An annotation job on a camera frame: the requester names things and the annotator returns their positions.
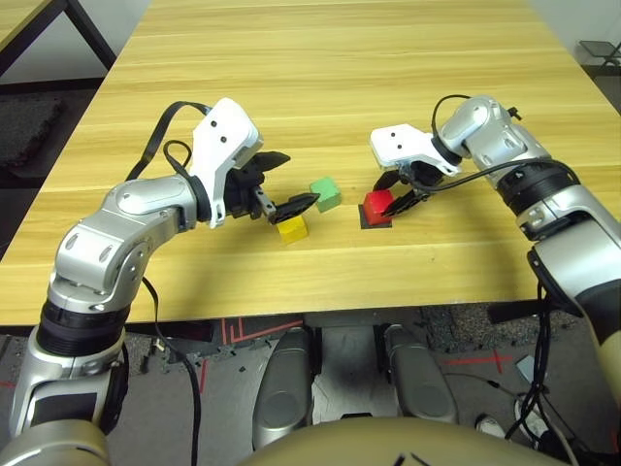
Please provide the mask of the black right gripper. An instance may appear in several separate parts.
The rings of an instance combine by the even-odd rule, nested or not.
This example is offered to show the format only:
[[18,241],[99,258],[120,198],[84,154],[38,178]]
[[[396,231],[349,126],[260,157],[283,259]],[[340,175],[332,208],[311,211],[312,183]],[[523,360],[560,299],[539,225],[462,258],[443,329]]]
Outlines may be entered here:
[[409,184],[414,190],[394,199],[383,211],[385,217],[392,217],[426,201],[429,193],[435,193],[444,180],[444,173],[435,166],[422,161],[406,162],[399,165],[398,171],[383,172],[376,181],[373,191],[390,189],[399,181]]

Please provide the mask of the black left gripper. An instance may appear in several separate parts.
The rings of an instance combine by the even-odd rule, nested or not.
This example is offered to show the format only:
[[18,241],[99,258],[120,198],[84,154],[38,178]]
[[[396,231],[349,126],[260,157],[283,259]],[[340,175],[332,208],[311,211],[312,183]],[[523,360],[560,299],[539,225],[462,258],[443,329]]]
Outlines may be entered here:
[[233,218],[250,216],[251,219],[265,216],[271,224],[278,224],[311,207],[320,197],[318,193],[301,193],[275,206],[262,187],[264,173],[289,160],[290,156],[280,151],[259,151],[243,168],[231,169],[224,190],[226,215]]

